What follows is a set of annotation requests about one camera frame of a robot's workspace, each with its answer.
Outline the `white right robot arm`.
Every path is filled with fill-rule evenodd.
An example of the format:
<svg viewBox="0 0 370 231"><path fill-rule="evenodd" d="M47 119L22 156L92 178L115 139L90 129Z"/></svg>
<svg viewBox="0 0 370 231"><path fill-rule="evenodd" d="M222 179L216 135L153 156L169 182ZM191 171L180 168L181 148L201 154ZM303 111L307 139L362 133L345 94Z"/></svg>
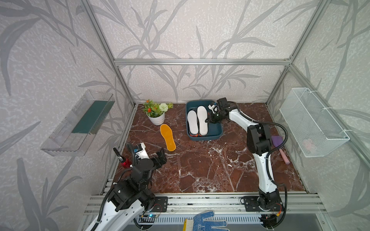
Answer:
<svg viewBox="0 0 370 231"><path fill-rule="evenodd" d="M259 177L257 205L262 211L270 211L274 205L281 203L278 187L285 186L283 183L275 182L270 156L287 142L289 137L287 129L275 122L258 121L251 118L240 109L237 103L228 101L226 98L217 100L208 108L210 112L206 122L216 124L229 119L246 131L247 148L254 156ZM274 148L270 125L280 127L285 133L283 142Z"/></svg>

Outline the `yellow fuzzy insole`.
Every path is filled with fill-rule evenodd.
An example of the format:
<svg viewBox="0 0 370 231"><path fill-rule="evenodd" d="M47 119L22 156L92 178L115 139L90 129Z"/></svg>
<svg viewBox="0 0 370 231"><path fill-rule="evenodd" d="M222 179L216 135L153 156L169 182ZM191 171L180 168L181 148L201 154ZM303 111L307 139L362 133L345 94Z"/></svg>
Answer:
<svg viewBox="0 0 370 231"><path fill-rule="evenodd" d="M160 132L165 140L167 150L173 152L176 149L176 144L174 142L172 129L167 124L162 124L160 126Z"/></svg>

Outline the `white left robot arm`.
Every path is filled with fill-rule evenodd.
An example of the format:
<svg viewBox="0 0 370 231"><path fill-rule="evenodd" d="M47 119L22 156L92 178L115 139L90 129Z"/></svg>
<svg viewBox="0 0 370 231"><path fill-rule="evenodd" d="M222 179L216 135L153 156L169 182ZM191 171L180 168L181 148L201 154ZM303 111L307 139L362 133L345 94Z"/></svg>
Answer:
<svg viewBox="0 0 370 231"><path fill-rule="evenodd" d="M89 231L122 231L131 222L147 231L160 213L167 211L168 197L156 197L151 190L153 172L167 162L164 148L155 157L149 157L144 143L128 143L126 147L132 155L132 166L125 170L130 175L119 177L105 195Z"/></svg>

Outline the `white insole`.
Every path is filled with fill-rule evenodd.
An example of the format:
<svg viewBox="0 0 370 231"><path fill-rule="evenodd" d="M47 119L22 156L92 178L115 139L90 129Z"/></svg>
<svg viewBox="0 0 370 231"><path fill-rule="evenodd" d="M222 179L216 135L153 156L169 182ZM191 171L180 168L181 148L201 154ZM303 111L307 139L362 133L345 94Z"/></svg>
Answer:
<svg viewBox="0 0 370 231"><path fill-rule="evenodd" d="M187 114L187 121L189 127L189 133L192 135L198 134L198 117L194 110L190 110Z"/></svg>
<svg viewBox="0 0 370 231"><path fill-rule="evenodd" d="M197 117L199 122L199 134L205 136L208 133L208 123L206 122L208 113L204 106L199 106L197 108Z"/></svg>

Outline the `red orange-edged insole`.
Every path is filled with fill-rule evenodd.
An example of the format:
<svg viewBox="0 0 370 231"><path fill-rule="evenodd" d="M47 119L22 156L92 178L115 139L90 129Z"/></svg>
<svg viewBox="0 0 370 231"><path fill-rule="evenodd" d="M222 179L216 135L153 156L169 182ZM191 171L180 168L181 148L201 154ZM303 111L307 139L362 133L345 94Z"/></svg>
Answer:
<svg viewBox="0 0 370 231"><path fill-rule="evenodd" d="M202 135L200 135L199 133L198 134L192 134L192 133L190 133L189 134L191 137L202 137Z"/></svg>

